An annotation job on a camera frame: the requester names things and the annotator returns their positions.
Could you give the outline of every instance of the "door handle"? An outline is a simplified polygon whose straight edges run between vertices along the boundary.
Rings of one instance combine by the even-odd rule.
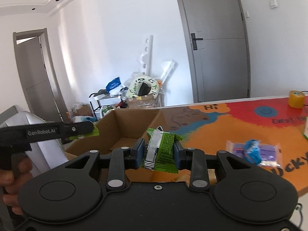
[[[197,42],[196,41],[203,40],[203,38],[196,38],[196,34],[195,33],[191,33],[191,37],[192,37],[193,50],[198,50]]]

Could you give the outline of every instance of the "human hand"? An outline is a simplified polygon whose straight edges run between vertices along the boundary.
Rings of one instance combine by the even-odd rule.
[[[12,211],[17,215],[23,214],[18,205],[17,195],[19,189],[32,178],[31,169],[31,160],[25,158],[18,165],[20,175],[17,178],[14,178],[12,171],[0,170],[0,186],[5,187],[8,193],[3,195],[3,202],[5,205],[12,207]]]

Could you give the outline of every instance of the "cable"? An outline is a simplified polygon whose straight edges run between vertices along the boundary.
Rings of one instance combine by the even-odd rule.
[[[303,205],[301,203],[298,203],[295,207],[295,210],[298,210],[299,215],[301,216],[301,220],[299,222],[298,228],[301,228],[301,225],[303,224],[303,220],[304,220],[302,209],[303,209]]]

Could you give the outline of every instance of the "brown cardboard box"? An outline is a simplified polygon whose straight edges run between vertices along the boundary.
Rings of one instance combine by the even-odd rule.
[[[70,153],[67,153],[67,152],[65,152],[65,156],[66,156],[66,158],[70,161],[70,160],[73,160],[74,158],[76,158],[77,156],[75,156],[75,155],[72,155],[72,154],[70,154]]]
[[[154,99],[153,94],[127,98],[126,102],[129,108],[148,109],[158,107],[158,101]]]
[[[159,109],[115,109],[96,123],[99,136],[76,140],[66,152],[79,156],[95,149],[108,154],[123,146],[133,147],[139,138],[149,141],[146,130],[165,125],[163,112]],[[129,169],[126,175],[130,181],[149,181],[153,171]]]
[[[77,112],[73,112],[74,116],[92,116],[92,111],[89,107],[89,105],[84,104],[79,109],[77,109]]]

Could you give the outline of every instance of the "light switch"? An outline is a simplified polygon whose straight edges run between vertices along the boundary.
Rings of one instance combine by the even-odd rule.
[[[278,7],[277,1],[276,0],[270,0],[269,6],[270,6],[270,8]]]

